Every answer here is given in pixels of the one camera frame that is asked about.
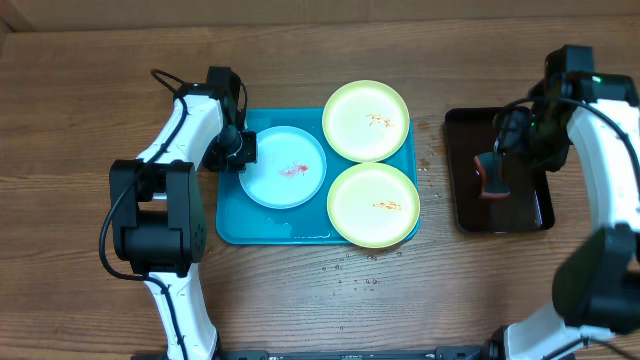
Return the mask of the yellow-green plate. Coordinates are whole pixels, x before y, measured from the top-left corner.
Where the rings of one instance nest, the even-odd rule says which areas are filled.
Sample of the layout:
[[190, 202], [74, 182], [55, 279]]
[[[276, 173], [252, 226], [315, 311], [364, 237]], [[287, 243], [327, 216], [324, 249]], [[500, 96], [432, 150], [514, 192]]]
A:
[[331, 148], [357, 163], [379, 162], [396, 153], [410, 127], [408, 107], [392, 87], [358, 80], [337, 89], [326, 102], [322, 129]]
[[416, 186], [399, 169], [384, 163], [361, 163], [332, 183], [327, 212], [335, 230], [364, 248], [386, 248], [405, 240], [419, 222]]

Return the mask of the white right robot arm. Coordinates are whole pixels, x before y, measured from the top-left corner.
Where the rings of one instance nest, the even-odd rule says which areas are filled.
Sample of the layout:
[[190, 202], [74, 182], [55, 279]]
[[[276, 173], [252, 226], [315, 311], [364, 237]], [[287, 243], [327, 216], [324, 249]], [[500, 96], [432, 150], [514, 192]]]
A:
[[494, 148], [476, 156], [484, 198], [507, 195], [504, 160], [557, 171], [574, 148], [586, 185], [592, 233], [558, 268], [552, 300], [495, 332], [486, 359], [570, 359], [593, 343], [639, 328], [639, 95], [626, 75], [595, 70], [593, 50], [565, 45], [545, 59], [527, 97], [504, 106]]

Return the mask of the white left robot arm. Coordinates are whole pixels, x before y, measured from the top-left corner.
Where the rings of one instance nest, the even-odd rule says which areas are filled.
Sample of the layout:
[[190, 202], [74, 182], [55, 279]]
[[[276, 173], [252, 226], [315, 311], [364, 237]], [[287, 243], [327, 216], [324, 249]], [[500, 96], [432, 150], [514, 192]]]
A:
[[221, 359], [199, 276], [207, 227], [197, 172], [240, 172], [256, 162], [247, 90], [229, 67], [210, 67], [203, 83], [151, 74], [172, 93], [173, 112], [147, 149], [112, 164], [99, 258], [111, 276], [151, 292], [167, 338], [164, 358]]

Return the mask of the light blue plate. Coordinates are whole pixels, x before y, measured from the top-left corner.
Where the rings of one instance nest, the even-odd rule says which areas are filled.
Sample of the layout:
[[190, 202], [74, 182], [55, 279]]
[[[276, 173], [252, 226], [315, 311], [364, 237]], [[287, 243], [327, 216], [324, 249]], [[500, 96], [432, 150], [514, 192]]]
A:
[[271, 209], [297, 207], [321, 188], [327, 171], [325, 152], [310, 133], [276, 126], [257, 134], [257, 161], [239, 174], [245, 193]]

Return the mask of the orange and black sponge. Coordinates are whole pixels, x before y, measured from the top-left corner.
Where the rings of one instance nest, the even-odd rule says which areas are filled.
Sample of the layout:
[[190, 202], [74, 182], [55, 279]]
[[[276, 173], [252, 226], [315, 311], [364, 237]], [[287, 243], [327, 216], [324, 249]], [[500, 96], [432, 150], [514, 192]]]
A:
[[503, 157], [500, 153], [486, 152], [474, 157], [481, 178], [480, 197], [500, 199], [508, 197], [510, 189], [503, 178]]

